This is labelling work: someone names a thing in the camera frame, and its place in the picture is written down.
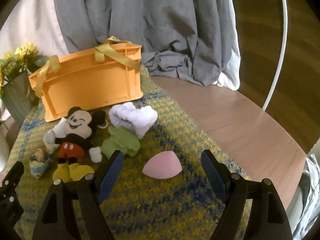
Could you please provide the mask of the Mickey Mouse plush toy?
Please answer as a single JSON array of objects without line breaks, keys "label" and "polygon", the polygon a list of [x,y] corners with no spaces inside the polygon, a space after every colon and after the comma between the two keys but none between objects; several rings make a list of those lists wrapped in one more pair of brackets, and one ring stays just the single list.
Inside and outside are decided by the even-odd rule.
[{"label": "Mickey Mouse plush toy", "polygon": [[55,131],[50,131],[43,138],[50,146],[60,146],[53,180],[59,179],[64,183],[79,181],[85,175],[94,173],[92,167],[82,162],[86,153],[92,162],[102,161],[101,149],[99,146],[93,146],[92,139],[98,128],[105,129],[107,126],[105,111],[95,111],[91,114],[81,107],[71,108],[63,124],[63,137],[58,137]]}]

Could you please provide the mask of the green frog plush toy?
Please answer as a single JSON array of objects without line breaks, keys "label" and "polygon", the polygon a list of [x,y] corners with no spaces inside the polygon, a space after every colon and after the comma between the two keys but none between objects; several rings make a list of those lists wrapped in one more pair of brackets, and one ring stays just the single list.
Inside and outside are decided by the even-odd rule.
[{"label": "green frog plush toy", "polygon": [[101,152],[110,158],[114,151],[118,150],[123,155],[134,157],[140,149],[139,139],[123,126],[108,127],[110,137],[105,139],[100,146]]}]

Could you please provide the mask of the pink makeup sponge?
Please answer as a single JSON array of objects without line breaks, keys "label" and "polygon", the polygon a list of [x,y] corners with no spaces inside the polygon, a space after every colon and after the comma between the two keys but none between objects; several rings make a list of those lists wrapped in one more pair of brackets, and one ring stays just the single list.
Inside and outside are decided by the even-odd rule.
[{"label": "pink makeup sponge", "polygon": [[182,171],[182,165],[174,151],[163,151],[150,158],[142,172],[154,179],[169,179]]}]

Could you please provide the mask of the lavender terry scrunchie headband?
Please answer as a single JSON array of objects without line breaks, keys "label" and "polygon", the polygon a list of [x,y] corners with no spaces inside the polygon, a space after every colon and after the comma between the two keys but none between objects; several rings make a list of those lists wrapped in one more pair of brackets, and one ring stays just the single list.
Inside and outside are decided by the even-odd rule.
[{"label": "lavender terry scrunchie headband", "polygon": [[132,102],[114,105],[108,112],[114,127],[124,127],[139,140],[154,125],[158,118],[157,112],[150,106],[136,108]]}]

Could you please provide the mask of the small doll in blue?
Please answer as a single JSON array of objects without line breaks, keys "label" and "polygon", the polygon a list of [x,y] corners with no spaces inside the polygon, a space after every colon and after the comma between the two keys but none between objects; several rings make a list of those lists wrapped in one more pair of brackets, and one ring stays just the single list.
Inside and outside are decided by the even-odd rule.
[{"label": "small doll in blue", "polygon": [[29,159],[30,174],[36,179],[40,179],[48,170],[52,161],[52,155],[47,152],[46,148],[38,148]]}]

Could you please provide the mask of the grey cloth at table edge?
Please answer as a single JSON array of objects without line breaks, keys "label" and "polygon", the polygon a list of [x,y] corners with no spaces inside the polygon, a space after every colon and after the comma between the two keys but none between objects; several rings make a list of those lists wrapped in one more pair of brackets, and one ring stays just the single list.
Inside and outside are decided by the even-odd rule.
[{"label": "grey cloth at table edge", "polygon": [[306,157],[299,184],[286,214],[293,239],[303,239],[319,217],[319,163],[314,154]]}]

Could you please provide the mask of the white ribbed vase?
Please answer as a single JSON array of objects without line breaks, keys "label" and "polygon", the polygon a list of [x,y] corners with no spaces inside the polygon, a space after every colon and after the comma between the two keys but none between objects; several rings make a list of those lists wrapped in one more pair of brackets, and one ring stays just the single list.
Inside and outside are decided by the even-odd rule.
[{"label": "white ribbed vase", "polygon": [[7,161],[9,159],[10,154],[10,148],[7,143],[7,140],[2,132],[0,130],[0,171],[2,172],[5,168]]}]

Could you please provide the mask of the yellow blue knitted mat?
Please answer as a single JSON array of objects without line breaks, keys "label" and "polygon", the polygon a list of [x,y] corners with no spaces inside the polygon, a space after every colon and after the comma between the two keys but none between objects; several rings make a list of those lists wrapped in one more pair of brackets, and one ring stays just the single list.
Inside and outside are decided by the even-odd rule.
[{"label": "yellow blue knitted mat", "polygon": [[[231,172],[243,177],[246,172],[178,103],[150,78],[146,68],[140,72],[143,97],[135,101],[140,108],[151,106],[157,121],[141,140],[135,157],[125,157],[121,173],[101,211],[116,239],[209,239],[224,205],[213,193],[201,167],[201,152],[212,151]],[[52,184],[54,168],[40,178],[30,174],[29,158],[43,147],[43,135],[54,127],[44,119],[42,103],[29,111],[11,150],[6,169],[16,161],[24,174],[16,189],[24,209],[15,229],[22,239],[31,239],[39,209]],[[143,174],[146,162],[162,151],[178,156],[182,172],[170,179],[152,179]]]}]

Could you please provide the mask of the grey ribbed vase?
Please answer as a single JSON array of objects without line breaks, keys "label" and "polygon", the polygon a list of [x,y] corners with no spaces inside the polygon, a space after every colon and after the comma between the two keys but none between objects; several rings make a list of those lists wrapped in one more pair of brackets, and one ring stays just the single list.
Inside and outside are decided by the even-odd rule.
[{"label": "grey ribbed vase", "polygon": [[36,99],[27,72],[3,86],[2,101],[19,126],[23,124]]}]

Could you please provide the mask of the orange plastic crate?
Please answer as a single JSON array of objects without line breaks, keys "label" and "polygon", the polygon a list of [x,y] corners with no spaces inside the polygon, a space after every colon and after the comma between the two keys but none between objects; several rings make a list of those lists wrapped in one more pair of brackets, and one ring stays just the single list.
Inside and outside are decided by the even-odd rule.
[{"label": "orange plastic crate", "polygon": [[49,57],[29,76],[46,109],[45,120],[65,117],[76,106],[89,111],[142,98],[141,49],[112,36],[94,48]]}]

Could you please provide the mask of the sunflower bouquet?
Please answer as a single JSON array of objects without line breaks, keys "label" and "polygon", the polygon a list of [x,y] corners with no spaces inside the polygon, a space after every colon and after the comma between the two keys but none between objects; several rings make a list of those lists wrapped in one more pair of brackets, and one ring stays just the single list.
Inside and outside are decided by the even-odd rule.
[{"label": "sunflower bouquet", "polygon": [[1,58],[1,97],[4,86],[12,83],[20,75],[33,73],[47,62],[48,57],[41,55],[36,45],[25,42],[15,51],[6,52]]}]

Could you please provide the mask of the white sheer curtain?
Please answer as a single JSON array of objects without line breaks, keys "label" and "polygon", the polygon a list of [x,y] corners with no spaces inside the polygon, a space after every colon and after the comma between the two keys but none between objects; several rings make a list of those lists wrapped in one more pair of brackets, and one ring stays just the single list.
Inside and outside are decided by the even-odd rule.
[{"label": "white sheer curtain", "polygon": [[37,46],[40,54],[69,54],[57,19],[54,0],[20,0],[1,29],[1,56],[24,43]]}]

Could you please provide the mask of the grey curtain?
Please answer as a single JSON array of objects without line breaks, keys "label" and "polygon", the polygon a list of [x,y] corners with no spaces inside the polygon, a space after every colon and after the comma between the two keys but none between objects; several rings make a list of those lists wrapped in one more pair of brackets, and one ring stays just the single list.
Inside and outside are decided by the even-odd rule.
[{"label": "grey curtain", "polygon": [[115,36],[142,46],[150,75],[240,87],[232,0],[54,0],[70,53]]}]

